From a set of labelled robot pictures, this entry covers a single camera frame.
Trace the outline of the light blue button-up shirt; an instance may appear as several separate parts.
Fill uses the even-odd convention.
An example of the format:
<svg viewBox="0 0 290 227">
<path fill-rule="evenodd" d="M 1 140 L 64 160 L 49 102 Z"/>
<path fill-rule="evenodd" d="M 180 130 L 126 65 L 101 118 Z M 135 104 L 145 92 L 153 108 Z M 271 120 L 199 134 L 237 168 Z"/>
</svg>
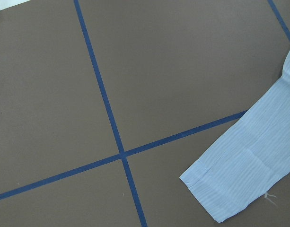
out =
<svg viewBox="0 0 290 227">
<path fill-rule="evenodd" d="M 290 51 L 281 77 L 180 176 L 221 223 L 290 172 Z"/>
</svg>

